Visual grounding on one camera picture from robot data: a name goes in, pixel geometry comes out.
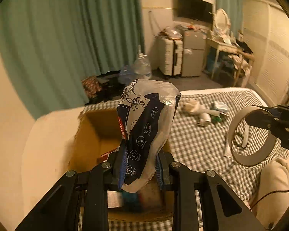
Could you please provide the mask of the white navy printed plastic bag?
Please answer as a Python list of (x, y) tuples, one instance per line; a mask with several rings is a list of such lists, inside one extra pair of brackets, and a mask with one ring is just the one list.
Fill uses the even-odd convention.
[(136, 193), (152, 179), (180, 97), (172, 83), (156, 80), (137, 79), (123, 90), (117, 105), (124, 150), (120, 189)]

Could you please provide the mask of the checkered bed sheet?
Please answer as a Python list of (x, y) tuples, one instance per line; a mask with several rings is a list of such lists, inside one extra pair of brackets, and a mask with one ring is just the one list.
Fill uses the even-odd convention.
[[(207, 106), (214, 101), (220, 101), (232, 109), (250, 105), (263, 106), (264, 101), (251, 89), (224, 88), (183, 92), (168, 141), (175, 159), (199, 172), (214, 169), (251, 208), (250, 201), (257, 194), (261, 170), (276, 158), (258, 166), (244, 167), (234, 162), (233, 159), (223, 157), (224, 137), (229, 117), (216, 125), (198, 127), (196, 118), (188, 116), (183, 111), (184, 104), (190, 100), (200, 101)], [(278, 144), (277, 158), (287, 159), (288, 157), (289, 151)]]

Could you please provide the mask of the beige trouser leg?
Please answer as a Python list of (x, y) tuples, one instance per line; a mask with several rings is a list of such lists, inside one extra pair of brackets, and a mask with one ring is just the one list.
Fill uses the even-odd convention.
[(272, 229), (289, 207), (289, 157), (276, 158), (264, 166), (252, 212), (265, 229)]

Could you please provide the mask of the pale blue tissue pack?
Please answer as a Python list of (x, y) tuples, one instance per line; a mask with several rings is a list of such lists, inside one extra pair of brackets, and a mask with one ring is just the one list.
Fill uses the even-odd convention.
[(220, 112), (221, 114), (224, 114), (224, 115), (228, 115), (229, 114), (229, 107), (223, 102), (214, 101), (212, 103), (212, 109), (216, 110), (216, 111), (218, 111), (218, 112)]

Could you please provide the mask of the green snack packet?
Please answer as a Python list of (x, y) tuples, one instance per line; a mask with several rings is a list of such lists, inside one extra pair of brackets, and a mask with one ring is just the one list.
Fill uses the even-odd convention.
[(211, 122), (212, 122), (213, 124), (217, 124), (217, 123), (223, 122), (223, 117), (220, 116), (220, 115), (219, 115), (219, 116), (211, 115), (210, 117), (211, 117)]

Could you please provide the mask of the brown cardboard box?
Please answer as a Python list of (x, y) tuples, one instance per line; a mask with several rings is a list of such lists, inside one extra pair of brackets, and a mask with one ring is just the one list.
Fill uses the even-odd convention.
[[(82, 112), (68, 168), (90, 171), (107, 160), (122, 140), (115, 109)], [(174, 193), (162, 191), (156, 176), (137, 193), (109, 191), (108, 218), (113, 221), (165, 221), (173, 216)]]

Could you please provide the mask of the white cylinder bottle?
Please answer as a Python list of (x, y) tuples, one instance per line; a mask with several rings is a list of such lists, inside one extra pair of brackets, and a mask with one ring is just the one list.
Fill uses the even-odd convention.
[(197, 125), (200, 127), (207, 127), (211, 124), (211, 117), (207, 113), (201, 113), (198, 115)]

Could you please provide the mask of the cream plush toy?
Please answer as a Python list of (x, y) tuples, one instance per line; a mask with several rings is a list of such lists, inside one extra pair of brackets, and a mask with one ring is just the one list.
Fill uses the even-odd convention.
[(185, 103), (183, 106), (183, 111), (189, 115), (197, 115), (199, 114), (199, 110), (201, 109), (202, 104), (197, 100), (190, 100)]

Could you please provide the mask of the white oval mirror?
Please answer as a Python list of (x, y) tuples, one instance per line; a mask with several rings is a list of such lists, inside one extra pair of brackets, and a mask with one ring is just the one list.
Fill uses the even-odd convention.
[(224, 9), (216, 10), (213, 18), (213, 30), (217, 34), (229, 35), (231, 28), (231, 21)]

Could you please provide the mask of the patterned dark bag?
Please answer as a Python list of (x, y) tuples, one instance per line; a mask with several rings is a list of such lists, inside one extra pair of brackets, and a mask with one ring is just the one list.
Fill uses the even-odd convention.
[(95, 98), (102, 91), (102, 86), (96, 76), (87, 77), (81, 83), (89, 99)]

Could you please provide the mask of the small grey fridge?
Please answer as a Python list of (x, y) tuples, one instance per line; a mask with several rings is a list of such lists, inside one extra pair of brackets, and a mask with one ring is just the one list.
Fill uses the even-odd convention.
[(206, 47), (206, 39), (201, 31), (183, 30), (182, 77), (199, 77)]

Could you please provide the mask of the cream ribbed suitcase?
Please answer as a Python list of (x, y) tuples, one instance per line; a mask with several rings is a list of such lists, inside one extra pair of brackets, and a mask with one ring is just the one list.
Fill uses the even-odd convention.
[(179, 76), (182, 69), (183, 41), (158, 38), (158, 68), (165, 76)]

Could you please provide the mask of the green curtain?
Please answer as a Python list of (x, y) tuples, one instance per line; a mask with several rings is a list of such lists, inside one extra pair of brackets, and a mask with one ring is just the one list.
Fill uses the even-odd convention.
[(230, 19), (230, 31), (237, 38), (243, 20), (243, 0), (216, 0), (216, 9), (223, 9)]
[(140, 0), (0, 4), (0, 54), (34, 118), (84, 105), (83, 79), (132, 64), (143, 47)]

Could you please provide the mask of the large clear water bottle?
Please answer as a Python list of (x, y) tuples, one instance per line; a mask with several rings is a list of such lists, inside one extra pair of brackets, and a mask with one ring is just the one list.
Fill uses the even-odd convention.
[(132, 70), (137, 79), (150, 79), (152, 76), (151, 64), (148, 56), (142, 53), (141, 45), (138, 45), (138, 55), (132, 65)]

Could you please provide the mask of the black wall television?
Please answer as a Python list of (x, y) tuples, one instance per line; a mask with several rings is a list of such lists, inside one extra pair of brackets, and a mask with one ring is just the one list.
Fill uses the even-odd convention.
[(213, 4), (203, 0), (177, 0), (177, 16), (213, 23)]

